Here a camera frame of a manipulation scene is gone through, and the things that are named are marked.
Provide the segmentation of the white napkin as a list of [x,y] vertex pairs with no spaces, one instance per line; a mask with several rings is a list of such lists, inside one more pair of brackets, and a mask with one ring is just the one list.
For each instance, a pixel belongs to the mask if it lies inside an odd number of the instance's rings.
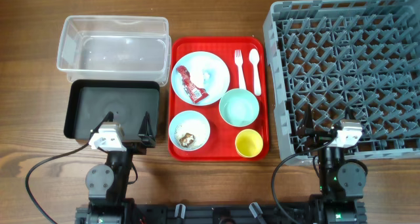
[[200,88],[204,88],[209,78],[210,74],[206,70],[197,69],[194,73],[194,83]]

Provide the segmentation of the mint green bowl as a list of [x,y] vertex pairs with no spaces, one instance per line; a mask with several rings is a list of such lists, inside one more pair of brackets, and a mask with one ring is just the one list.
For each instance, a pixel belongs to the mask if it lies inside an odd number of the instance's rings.
[[234,127],[251,125],[259,112],[260,106],[256,96],[246,89],[231,89],[219,101],[220,116]]

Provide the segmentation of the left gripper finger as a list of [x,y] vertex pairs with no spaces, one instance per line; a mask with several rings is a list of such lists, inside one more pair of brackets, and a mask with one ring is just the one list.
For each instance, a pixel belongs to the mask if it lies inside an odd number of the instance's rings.
[[142,123],[138,131],[138,136],[140,138],[143,138],[143,137],[154,138],[155,137],[153,129],[152,129],[149,112],[145,112],[145,115],[142,119]]
[[102,119],[102,121],[93,129],[93,133],[97,133],[100,126],[104,123],[104,122],[113,122],[114,120],[114,113],[109,111],[105,117]]

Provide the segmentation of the yellow plastic cup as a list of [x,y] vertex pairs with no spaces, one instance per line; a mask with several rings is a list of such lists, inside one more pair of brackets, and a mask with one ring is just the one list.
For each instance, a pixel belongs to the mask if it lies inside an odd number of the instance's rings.
[[263,149],[263,138],[253,129],[240,131],[235,139],[236,152],[244,158],[254,158]]

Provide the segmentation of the black plastic tray bin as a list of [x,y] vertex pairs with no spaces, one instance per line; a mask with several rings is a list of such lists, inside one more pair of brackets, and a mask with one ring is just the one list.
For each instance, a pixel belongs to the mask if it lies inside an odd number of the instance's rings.
[[79,79],[72,83],[64,124],[69,139],[87,140],[91,131],[111,111],[124,139],[138,139],[145,112],[150,113],[156,137],[160,86],[154,81],[111,81]]

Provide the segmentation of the brown food scrap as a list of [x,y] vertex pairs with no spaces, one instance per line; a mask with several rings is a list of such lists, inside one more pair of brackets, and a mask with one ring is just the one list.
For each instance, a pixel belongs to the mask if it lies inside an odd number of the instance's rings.
[[185,133],[178,141],[181,147],[188,148],[190,145],[194,144],[196,140],[195,135],[191,133]]

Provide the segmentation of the light blue plate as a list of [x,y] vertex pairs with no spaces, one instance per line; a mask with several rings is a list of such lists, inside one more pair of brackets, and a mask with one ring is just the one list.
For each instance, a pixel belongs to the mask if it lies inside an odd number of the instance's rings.
[[[185,66],[192,76],[194,83],[194,73],[197,69],[206,70],[210,74],[209,81],[204,89],[209,96],[202,101],[194,104],[187,95],[182,84],[181,75],[177,72],[179,66]],[[171,74],[171,86],[175,95],[182,101],[196,106],[208,106],[221,99],[230,86],[230,72],[224,61],[217,55],[205,51],[196,51],[182,56],[173,66]]]

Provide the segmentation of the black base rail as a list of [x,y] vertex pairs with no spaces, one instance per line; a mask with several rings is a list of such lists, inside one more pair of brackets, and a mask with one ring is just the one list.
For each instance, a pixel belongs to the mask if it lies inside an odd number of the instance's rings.
[[257,202],[234,206],[136,205],[123,204],[77,208],[75,222],[86,223],[366,223],[363,202],[327,201],[321,196],[308,202],[282,202],[262,206]]

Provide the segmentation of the grey dishwasher rack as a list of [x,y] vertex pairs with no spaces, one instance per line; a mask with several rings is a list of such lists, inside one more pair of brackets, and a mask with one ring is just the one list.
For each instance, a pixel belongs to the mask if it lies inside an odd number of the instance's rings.
[[263,33],[288,165],[311,164],[307,108],[322,131],[352,111],[363,135],[348,159],[419,157],[419,0],[277,1]]

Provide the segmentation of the red serving tray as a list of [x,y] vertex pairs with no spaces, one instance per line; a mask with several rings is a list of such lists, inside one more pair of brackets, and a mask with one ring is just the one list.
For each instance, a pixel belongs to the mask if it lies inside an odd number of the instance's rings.
[[[248,161],[263,158],[269,149],[269,126],[268,109],[266,98],[266,72],[264,62],[264,49],[261,43],[254,37],[183,37],[173,44],[172,65],[176,64],[182,56],[196,51],[205,51],[219,56],[227,65],[230,72],[230,86],[227,91],[239,88],[238,68],[234,62],[234,51],[239,49],[243,57],[243,74],[245,78],[246,90],[253,91],[253,65],[249,61],[251,49],[257,49],[260,56],[258,63],[259,78],[261,81],[261,96],[256,96],[260,112],[257,119],[248,126],[234,127],[227,124],[219,113],[219,101],[208,106],[196,106],[188,104],[179,99],[172,86],[169,92],[168,120],[171,120],[180,112],[194,110],[203,114],[210,125],[210,136],[206,144],[199,150],[192,152],[181,151],[168,140],[168,149],[171,156],[185,162],[226,162],[226,161]],[[257,131],[263,139],[263,148],[259,155],[254,158],[244,158],[236,152],[235,139],[237,134],[244,129]]]

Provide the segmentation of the clear plastic bin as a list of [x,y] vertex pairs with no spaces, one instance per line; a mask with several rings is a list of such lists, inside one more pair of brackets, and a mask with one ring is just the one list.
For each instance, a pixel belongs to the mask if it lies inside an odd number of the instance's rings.
[[56,67],[79,79],[167,84],[169,22],[156,16],[72,15],[65,19]]

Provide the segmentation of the light blue small bowl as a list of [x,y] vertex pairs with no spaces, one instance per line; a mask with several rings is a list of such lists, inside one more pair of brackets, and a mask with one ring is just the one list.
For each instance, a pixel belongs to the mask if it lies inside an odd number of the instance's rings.
[[194,110],[178,113],[169,124],[169,140],[175,148],[192,152],[203,147],[210,136],[207,118]]

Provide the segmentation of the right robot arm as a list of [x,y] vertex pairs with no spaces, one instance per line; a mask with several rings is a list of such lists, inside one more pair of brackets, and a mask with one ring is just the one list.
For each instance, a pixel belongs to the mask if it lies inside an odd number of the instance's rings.
[[362,124],[349,116],[339,120],[329,131],[314,128],[311,107],[307,106],[297,134],[318,155],[320,194],[310,196],[303,220],[305,223],[363,223],[358,200],[364,196],[368,169],[356,159],[346,159],[344,151],[355,146],[363,134]]

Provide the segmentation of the white rice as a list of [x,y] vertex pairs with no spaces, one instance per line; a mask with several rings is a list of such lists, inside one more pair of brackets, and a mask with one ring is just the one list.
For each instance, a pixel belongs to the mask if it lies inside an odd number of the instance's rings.
[[[191,133],[196,137],[194,144],[190,145],[188,148],[181,147],[179,143],[179,139],[183,137],[185,133]],[[175,128],[175,144],[183,150],[197,150],[206,143],[208,136],[209,130],[207,126],[199,120],[186,120]]]

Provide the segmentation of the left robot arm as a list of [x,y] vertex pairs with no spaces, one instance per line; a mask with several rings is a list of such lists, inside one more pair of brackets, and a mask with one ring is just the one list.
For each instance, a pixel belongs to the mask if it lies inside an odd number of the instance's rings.
[[150,122],[150,114],[145,113],[138,139],[127,140],[120,123],[114,122],[114,114],[109,112],[91,130],[89,145],[107,154],[106,162],[94,166],[86,175],[85,184],[89,191],[89,205],[85,214],[77,215],[76,223],[145,223],[135,201],[127,198],[129,174],[134,170],[133,156],[145,155],[148,148],[154,148],[156,139]]

